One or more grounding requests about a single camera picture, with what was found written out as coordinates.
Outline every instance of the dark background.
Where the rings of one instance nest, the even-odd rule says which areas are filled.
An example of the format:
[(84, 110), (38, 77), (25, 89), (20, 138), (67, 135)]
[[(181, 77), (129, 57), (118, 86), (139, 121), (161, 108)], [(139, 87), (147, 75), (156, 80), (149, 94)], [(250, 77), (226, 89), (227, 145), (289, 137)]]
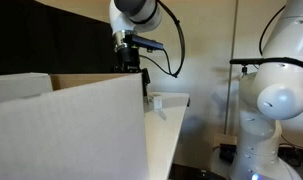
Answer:
[(33, 0), (0, 0), (0, 74), (109, 73), (108, 23)]

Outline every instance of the black wall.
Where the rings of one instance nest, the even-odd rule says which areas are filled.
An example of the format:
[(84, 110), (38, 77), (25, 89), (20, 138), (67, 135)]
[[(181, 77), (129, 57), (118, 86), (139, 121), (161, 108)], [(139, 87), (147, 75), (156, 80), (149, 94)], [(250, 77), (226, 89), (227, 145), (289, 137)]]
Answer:
[(33, 0), (0, 0), (0, 74), (108, 73), (111, 34), (108, 23)]

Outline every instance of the white table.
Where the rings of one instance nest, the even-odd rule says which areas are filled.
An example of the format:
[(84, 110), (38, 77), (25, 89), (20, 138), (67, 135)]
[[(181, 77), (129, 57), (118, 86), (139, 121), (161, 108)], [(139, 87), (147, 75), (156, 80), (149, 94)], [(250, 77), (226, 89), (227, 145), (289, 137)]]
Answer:
[(145, 128), (150, 180), (168, 179), (180, 134), (188, 94), (154, 93), (161, 96), (162, 108), (145, 104)]

